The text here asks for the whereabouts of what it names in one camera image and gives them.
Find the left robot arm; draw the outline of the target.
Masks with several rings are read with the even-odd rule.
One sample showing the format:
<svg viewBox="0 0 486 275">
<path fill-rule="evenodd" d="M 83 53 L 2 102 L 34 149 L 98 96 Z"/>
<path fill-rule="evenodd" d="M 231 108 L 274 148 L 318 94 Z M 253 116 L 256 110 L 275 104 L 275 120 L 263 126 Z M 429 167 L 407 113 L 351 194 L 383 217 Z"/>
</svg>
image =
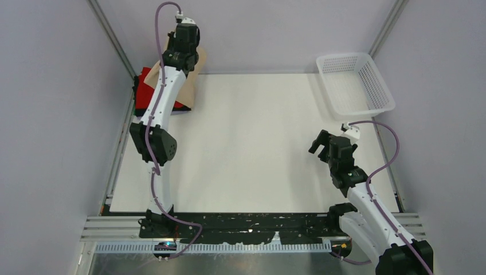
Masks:
<svg viewBox="0 0 486 275">
<path fill-rule="evenodd" d="M 175 221 L 168 217 L 174 205 L 168 170 L 178 146 L 168 132 L 169 118 L 179 91 L 199 60 L 199 41 L 199 28 L 189 18 L 168 34 L 152 99 L 140 122 L 130 125 L 132 140 L 150 177 L 150 204 L 141 225 L 154 224 L 154 230 L 162 237 L 171 236 L 176 228 Z"/>
</svg>

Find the beige t shirt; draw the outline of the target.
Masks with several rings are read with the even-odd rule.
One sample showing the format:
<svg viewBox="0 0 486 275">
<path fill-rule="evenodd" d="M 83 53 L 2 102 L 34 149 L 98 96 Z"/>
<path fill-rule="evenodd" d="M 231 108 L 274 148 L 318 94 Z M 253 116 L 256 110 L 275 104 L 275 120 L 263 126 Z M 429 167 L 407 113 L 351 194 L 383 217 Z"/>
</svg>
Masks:
<svg viewBox="0 0 486 275">
<path fill-rule="evenodd" d="M 206 60 L 207 53 L 202 46 L 197 46 L 197 53 L 199 55 L 198 62 L 195 65 L 194 71 L 190 72 L 187 80 L 179 91 L 174 107 L 181 109 L 182 106 L 192 108 L 195 101 L 195 83 L 198 75 L 201 73 Z M 143 68 L 142 73 L 144 73 L 143 82 L 154 90 L 159 78 L 160 61 L 157 61 L 155 65 L 148 69 Z"/>
</svg>

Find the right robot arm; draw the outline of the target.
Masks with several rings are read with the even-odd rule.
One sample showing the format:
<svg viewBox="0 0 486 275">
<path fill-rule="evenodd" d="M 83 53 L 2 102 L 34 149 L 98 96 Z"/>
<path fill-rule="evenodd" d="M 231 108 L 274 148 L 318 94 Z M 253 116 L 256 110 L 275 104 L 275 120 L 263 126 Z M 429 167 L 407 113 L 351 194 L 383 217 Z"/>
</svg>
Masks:
<svg viewBox="0 0 486 275">
<path fill-rule="evenodd" d="M 385 207 L 366 172 L 355 165 L 357 128 L 344 129 L 336 136 L 320 131 L 309 153 L 319 147 L 318 158 L 328 164 L 333 185 L 347 203 L 331 206 L 328 230 L 347 234 L 374 265 L 376 274 L 433 274 L 433 249 L 419 241 Z"/>
</svg>

